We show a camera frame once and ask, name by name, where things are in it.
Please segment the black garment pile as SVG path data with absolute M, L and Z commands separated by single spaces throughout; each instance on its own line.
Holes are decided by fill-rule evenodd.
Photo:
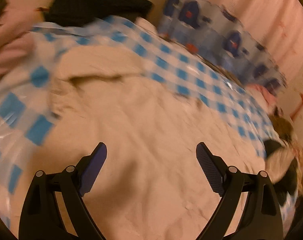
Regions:
M 54 0 L 42 13 L 46 22 L 82 27 L 111 15 L 134 22 L 138 17 L 146 18 L 152 7 L 149 0 Z

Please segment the blue white checkered plastic bag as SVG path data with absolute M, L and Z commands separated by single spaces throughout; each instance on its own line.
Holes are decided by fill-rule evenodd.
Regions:
M 49 103 L 50 80 L 61 57 L 77 48 L 108 45 L 134 55 L 138 72 L 174 95 L 195 98 L 216 112 L 266 159 L 266 139 L 277 139 L 266 111 L 243 88 L 198 57 L 125 18 L 110 16 L 83 27 L 37 24 L 35 49 L 0 81 L 0 218 L 13 229 L 14 197 L 32 153 L 48 138 L 58 110 Z

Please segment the cream quilted down jacket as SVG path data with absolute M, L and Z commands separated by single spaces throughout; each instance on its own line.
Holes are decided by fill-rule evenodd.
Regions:
M 266 170 L 278 182 L 294 154 L 282 146 L 264 158 L 198 98 L 171 92 L 143 75 L 136 54 L 107 46 L 75 47 L 56 57 L 45 104 L 57 118 L 32 150 L 12 205 L 12 230 L 36 171 L 60 172 L 98 143 L 107 158 L 84 202 L 107 239 L 195 239 L 219 195 L 197 159 L 207 147 L 242 172 Z

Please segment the pink clothes by curtain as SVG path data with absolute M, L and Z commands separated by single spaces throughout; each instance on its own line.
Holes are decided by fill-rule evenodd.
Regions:
M 258 84 L 249 84 L 245 86 L 246 91 L 251 91 L 253 92 L 254 90 L 259 92 L 263 97 L 264 100 L 266 101 L 268 106 L 275 105 L 277 103 L 277 98 L 269 90 L 266 89 L 266 87 Z

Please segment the pink and brown garment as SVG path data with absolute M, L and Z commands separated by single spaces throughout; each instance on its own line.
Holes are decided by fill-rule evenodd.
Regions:
M 0 79 L 21 63 L 34 49 L 30 32 L 36 21 L 35 10 L 6 6 L 0 15 Z

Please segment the whale print curtain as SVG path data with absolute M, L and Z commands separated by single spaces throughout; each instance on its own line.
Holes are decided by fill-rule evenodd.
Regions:
M 258 84 L 276 94 L 286 87 L 286 78 L 266 46 L 256 41 L 232 12 L 234 5 L 209 0 L 166 0 L 158 33 L 242 85 Z

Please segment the brown garment at right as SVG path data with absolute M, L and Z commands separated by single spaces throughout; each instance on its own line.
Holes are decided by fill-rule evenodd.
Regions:
M 280 139 L 291 142 L 294 128 L 292 124 L 283 117 L 282 111 L 279 110 L 278 107 L 275 107 L 273 113 L 269 115 L 269 119 Z

